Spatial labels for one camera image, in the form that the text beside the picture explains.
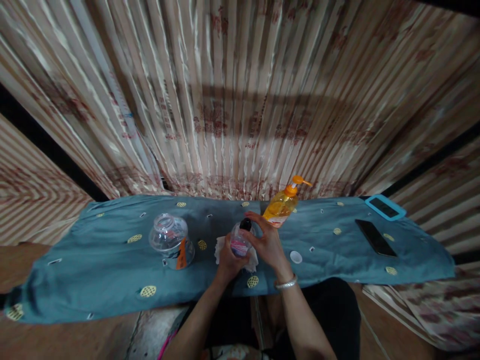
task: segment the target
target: hand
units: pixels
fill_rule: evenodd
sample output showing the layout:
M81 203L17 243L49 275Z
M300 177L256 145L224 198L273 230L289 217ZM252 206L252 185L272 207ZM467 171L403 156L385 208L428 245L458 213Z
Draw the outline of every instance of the hand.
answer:
M258 224L263 236L255 237L251 232L243 229L240 229L239 233L252 244L263 261L273 268L281 284L292 280L294 273L280 243L278 230L267 219L253 211L246 212L245 216Z
M230 233L225 236L225 244L220 250L220 259L214 282L222 287L227 285L237 276L239 271L249 263L250 253L245 257L236 257L230 248Z

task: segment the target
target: smartphone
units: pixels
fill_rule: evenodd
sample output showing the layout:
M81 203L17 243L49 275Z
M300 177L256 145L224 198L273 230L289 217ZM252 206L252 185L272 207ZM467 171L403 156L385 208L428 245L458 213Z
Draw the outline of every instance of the smartphone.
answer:
M397 258L397 254L390 247L389 243L382 234L379 233L375 225L370 221L355 219L356 224L360 227L361 232L365 235L371 247L377 254Z

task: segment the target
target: plastic bottle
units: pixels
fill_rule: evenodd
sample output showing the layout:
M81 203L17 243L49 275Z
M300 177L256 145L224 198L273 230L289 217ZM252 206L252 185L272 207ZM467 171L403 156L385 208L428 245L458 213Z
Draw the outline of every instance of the plastic bottle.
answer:
M163 255L163 265L174 270L186 268L195 256L195 248L188 237L184 219L168 213L158 215L153 221L149 242Z
M277 229L283 225L299 203L297 185L302 183L312 186L311 183L305 181L301 176L295 175L293 177L293 183L288 185L283 191L277 193L270 200L270 204L263 213L263 217Z
M246 217L241 222L237 222L230 233L231 252L238 258L247 255L252 244L246 238L239 234L239 230L244 229L251 232L255 236L255 229L252 227L252 221Z

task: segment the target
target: lap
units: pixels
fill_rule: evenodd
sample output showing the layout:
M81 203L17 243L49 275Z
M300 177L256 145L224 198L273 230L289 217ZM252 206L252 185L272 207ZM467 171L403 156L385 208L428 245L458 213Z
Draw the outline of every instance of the lap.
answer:
M303 288L302 292L338 360L359 359L360 310L348 283L332 277ZM258 348L249 297L223 299L213 316L205 348L230 344ZM275 360L294 359L288 332L285 331L265 353Z

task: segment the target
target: blue tablecloth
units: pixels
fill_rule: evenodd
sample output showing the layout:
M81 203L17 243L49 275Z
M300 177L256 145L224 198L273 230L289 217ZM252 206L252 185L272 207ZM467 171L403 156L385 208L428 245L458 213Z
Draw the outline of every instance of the blue tablecloth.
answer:
M35 262L27 282L12 290L5 312L20 322L50 324L198 299L217 270L216 238L249 210L260 213L260 202L136 195L90 203L69 233ZM150 247L149 233L160 213L187 222L196 254L186 269L164 267L161 254ZM355 219L374 223L398 258L375 253ZM279 233L287 258L293 250L302 256L300 264L292 264L302 287L330 277L396 285L454 276L452 257L434 238L408 218L386 221L357 197L300 201ZM199 240L206 242L205 250L198 247ZM247 287L252 274L244 272L232 295L276 292L273 271L261 259L253 275L259 278L257 286Z

